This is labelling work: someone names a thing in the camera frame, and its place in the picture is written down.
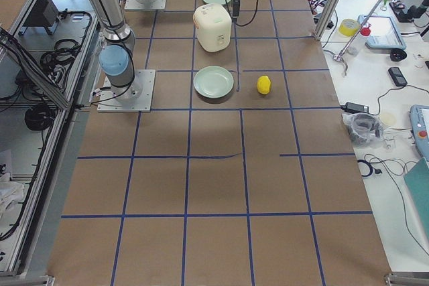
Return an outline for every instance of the red bottle cap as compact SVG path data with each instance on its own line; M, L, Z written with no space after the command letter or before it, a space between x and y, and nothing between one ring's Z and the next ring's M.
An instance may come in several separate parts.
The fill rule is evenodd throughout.
M369 36L370 33L371 33L371 30L369 29L369 27L364 27L361 29L361 34L363 36Z

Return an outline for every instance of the white device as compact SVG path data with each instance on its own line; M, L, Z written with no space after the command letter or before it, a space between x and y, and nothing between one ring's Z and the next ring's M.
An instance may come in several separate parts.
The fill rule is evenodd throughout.
M229 45L232 20L218 3L198 7L194 13L196 38L207 52L217 52Z

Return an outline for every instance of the plastic bag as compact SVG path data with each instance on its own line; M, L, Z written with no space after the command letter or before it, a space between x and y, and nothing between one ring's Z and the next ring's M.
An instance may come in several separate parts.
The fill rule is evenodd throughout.
M343 114L350 140L355 147L368 147L383 142L383 125L378 117L367 113Z

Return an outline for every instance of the mobile phone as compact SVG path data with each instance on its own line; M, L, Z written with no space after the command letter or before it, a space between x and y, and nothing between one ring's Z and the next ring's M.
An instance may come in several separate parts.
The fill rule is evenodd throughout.
M397 87L407 86L407 80L405 79L404 75L398 67L389 68L389 74Z

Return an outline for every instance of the teal folder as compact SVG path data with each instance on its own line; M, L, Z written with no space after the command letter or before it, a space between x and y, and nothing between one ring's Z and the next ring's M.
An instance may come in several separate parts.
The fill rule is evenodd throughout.
M428 162L423 157L404 176L405 183L411 193L417 212L429 237L429 167Z

